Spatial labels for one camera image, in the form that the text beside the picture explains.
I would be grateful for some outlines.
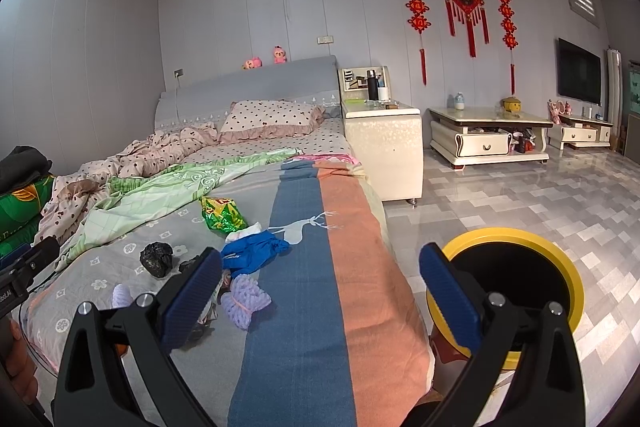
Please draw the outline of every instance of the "polka dot pillow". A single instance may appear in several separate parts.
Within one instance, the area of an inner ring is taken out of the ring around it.
[[[322,108],[308,103],[280,100],[236,102],[220,129],[220,143],[260,138],[303,136],[322,123]]]

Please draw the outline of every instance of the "bolt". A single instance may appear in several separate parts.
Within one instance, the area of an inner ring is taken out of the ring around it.
[[[555,301],[549,302],[549,311],[551,311],[554,315],[562,315],[562,305]]]
[[[91,311],[91,307],[92,307],[91,302],[84,301],[78,306],[78,313],[81,315],[86,315],[88,312]]]
[[[507,302],[507,299],[504,298],[504,295],[498,292],[489,293],[489,302],[493,306],[498,306],[498,308],[502,308],[504,303]]]
[[[136,299],[136,304],[141,308],[146,308],[151,306],[151,303],[154,301],[154,296],[151,293],[143,293],[142,295],[138,295]]]

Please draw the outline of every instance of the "human hand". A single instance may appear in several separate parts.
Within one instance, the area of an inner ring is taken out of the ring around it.
[[[9,320],[9,323],[11,334],[14,337],[14,347],[5,361],[6,371],[11,378],[15,392],[25,404],[31,405],[38,394],[38,381],[33,376],[36,372],[36,365],[29,356],[27,341],[20,332],[20,326],[12,319]]]

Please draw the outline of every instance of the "flat screen tv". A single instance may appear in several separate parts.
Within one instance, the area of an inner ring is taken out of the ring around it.
[[[558,39],[558,94],[600,104],[600,57]]]

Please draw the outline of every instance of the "blue stripe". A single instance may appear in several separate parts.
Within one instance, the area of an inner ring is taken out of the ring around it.
[[[300,161],[282,166],[270,227],[324,211],[318,170],[311,165]],[[347,342],[327,229],[305,225],[303,240],[260,270],[259,284],[273,302],[253,317],[228,425],[355,426]]]

